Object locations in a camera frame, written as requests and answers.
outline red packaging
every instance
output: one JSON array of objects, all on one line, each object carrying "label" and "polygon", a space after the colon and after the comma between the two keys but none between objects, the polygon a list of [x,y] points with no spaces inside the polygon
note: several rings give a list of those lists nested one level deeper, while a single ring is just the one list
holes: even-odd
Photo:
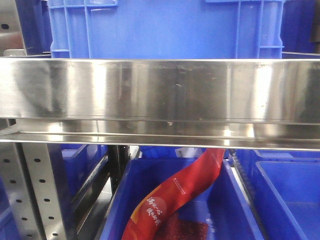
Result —
[{"label": "red packaging", "polygon": [[164,221],[213,184],[220,174],[224,152],[208,148],[194,163],[157,186],[135,208],[121,240],[152,240]]}]

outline perforated metal post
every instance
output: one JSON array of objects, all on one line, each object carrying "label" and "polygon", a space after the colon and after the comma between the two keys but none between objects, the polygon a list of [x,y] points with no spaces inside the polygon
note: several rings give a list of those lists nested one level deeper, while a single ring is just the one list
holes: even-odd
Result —
[{"label": "perforated metal post", "polygon": [[46,238],[77,239],[61,146],[26,142],[22,148]]},{"label": "perforated metal post", "polygon": [[[10,121],[0,119],[0,129]],[[0,143],[0,176],[22,240],[45,240],[45,232],[21,144]]]}]

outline blue plastic bin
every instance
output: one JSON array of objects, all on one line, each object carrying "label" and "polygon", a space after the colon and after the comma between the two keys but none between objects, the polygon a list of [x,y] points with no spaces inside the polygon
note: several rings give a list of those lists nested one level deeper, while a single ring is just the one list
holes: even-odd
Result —
[{"label": "blue plastic bin", "polygon": [[0,213],[0,239],[20,240],[16,222],[9,207]]},{"label": "blue plastic bin", "polygon": [[311,42],[316,0],[287,0],[284,3],[281,38],[285,52],[314,53]]},{"label": "blue plastic bin", "polygon": [[70,194],[74,196],[107,151],[106,145],[61,144]]},{"label": "blue plastic bin", "polygon": [[0,178],[0,240],[20,240],[5,187]]},{"label": "blue plastic bin", "polygon": [[86,149],[86,168],[89,174],[102,158],[101,145],[90,144]]},{"label": "blue plastic bin", "polygon": [[320,164],[256,165],[254,203],[270,239],[320,239]]},{"label": "blue plastic bin", "polygon": [[[195,158],[134,159],[126,167],[114,196],[101,240],[120,240],[135,207],[155,187]],[[215,183],[178,210],[187,221],[207,223],[207,240],[262,240],[232,170],[223,161],[221,174]]]},{"label": "blue plastic bin", "polygon": [[140,146],[142,157],[146,159],[158,158],[198,158],[205,148],[176,147],[176,146]]},{"label": "blue plastic bin", "polygon": [[249,180],[252,180],[258,161],[320,163],[319,151],[237,149],[236,156]]},{"label": "blue plastic bin", "polygon": [[100,157],[102,158],[104,155],[107,154],[108,145],[100,145]]},{"label": "blue plastic bin", "polygon": [[74,196],[87,176],[87,147],[81,144],[62,144],[62,157],[66,168],[70,194]]},{"label": "blue plastic bin", "polygon": [[53,58],[281,58],[285,0],[48,0]]},{"label": "blue plastic bin", "polygon": [[0,214],[3,213],[8,208],[8,206],[8,197],[2,179],[0,178]]}]

